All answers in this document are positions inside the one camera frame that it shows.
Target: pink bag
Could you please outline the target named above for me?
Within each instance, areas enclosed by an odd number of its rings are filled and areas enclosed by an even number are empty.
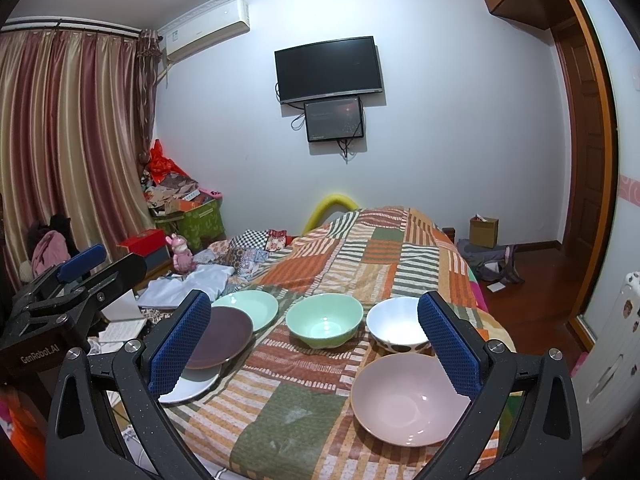
[[[66,262],[71,256],[66,250],[65,237],[58,231],[49,231],[36,245],[31,259],[33,277],[57,264]]]

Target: bed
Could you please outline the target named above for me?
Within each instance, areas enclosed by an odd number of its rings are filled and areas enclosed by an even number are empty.
[[[367,311],[389,297],[437,289],[485,339],[501,339],[514,350],[482,309],[477,283],[455,246],[414,209],[348,212],[273,253],[247,288],[277,298],[276,321],[215,390],[166,409],[217,479],[410,479],[438,450],[384,444],[359,426],[351,384],[385,351],[369,338],[364,321],[335,351],[305,346],[289,334],[284,314],[306,296],[351,294]],[[498,434],[496,428],[476,470],[494,460]]]

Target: light green plate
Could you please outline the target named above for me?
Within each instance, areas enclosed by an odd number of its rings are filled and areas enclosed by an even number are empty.
[[[278,301],[261,290],[240,290],[214,301],[211,306],[232,306],[248,314],[254,332],[262,330],[278,314]]]

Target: small screen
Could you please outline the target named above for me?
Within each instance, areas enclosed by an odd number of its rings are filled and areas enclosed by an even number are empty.
[[[382,92],[372,36],[279,50],[275,58],[281,103]]]
[[[309,142],[357,139],[364,135],[359,97],[305,103],[305,121]]]

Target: door frame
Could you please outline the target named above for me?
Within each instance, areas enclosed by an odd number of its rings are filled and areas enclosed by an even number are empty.
[[[560,23],[556,27],[552,28],[554,40],[556,40],[556,32],[573,25],[574,20],[578,23],[580,30],[582,31],[587,47],[587,51],[591,57],[593,64],[593,71],[598,86],[598,93],[600,94],[600,106],[601,117],[603,123],[603,138],[604,138],[604,180],[602,188],[602,202],[600,204],[600,218],[598,219],[598,227],[596,229],[596,237],[593,244],[593,251],[589,259],[589,263],[584,273],[578,296],[576,297],[574,306],[572,307],[569,325],[577,334],[580,341],[587,350],[591,350],[595,341],[593,335],[585,328],[584,323],[577,319],[582,314],[593,293],[595,284],[600,276],[600,270],[602,269],[602,263],[609,244],[609,235],[611,231],[611,225],[613,223],[613,213],[616,206],[616,196],[618,191],[618,127],[616,124],[616,111],[613,101],[613,92],[611,89],[611,83],[609,79],[609,72],[607,65],[602,55],[602,49],[600,42],[595,33],[591,20],[588,17],[586,10],[581,0],[569,0],[569,3],[574,10],[575,18],[567,20],[567,22]],[[576,131],[575,131],[575,117],[574,106],[572,102],[572,96],[570,91],[570,85],[568,84],[566,76],[566,67],[564,63],[564,55],[558,46],[556,41],[556,49],[560,56],[560,62],[562,65],[562,74],[565,80],[565,86],[567,88],[567,97],[569,99],[569,111],[571,115],[571,136],[572,136],[572,171],[571,171],[571,188],[569,195],[569,206],[567,211],[567,221],[571,216],[571,212],[574,208],[574,194],[575,194],[575,173],[576,164],[575,159],[577,156],[577,150],[575,147]],[[568,233],[569,224],[564,228],[564,237],[562,243],[566,240],[566,234]]]

